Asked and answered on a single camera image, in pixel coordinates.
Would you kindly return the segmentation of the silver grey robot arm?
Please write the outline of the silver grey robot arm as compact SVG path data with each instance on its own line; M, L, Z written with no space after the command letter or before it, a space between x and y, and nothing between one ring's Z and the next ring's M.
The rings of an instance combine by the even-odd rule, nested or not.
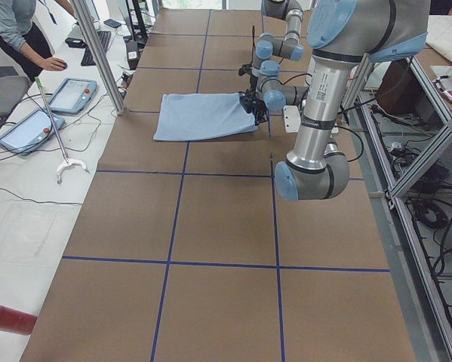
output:
M321 200L338 196L349 181L346 156L331 136L350 72L363 57L373 63L400 60L421 52L426 43L428 1L321 1L309 18L307 41L314 60L308 87L278 80L278 58L303 55L303 10L296 1L264 1L262 12L286 22L283 39L260 36L252 64L251 91L241 98L247 112L262 121L263 110L286 105L301 108L292 150L275 168L278 193L286 200Z
M250 89L255 89L262 64L272 57L298 61L302 58L304 48L300 44L303 23L303 8L298 1L262 1L261 13L284 21L285 33L282 38L270 32L263 32L257 41L253 41L251 61L244 71L250 76Z

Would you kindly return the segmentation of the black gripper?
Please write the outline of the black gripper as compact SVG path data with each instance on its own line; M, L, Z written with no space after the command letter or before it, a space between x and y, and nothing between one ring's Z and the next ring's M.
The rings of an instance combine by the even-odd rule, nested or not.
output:
M266 104L253 94L239 94L239 102L248 114L254 116L254 124L259 125L268 121Z
M250 76L250 80L249 80L249 82L250 82L250 89L251 90L255 90L257 88L257 81L258 81L258 76L259 76L259 70L254 68L254 67L251 67L248 70L248 74Z

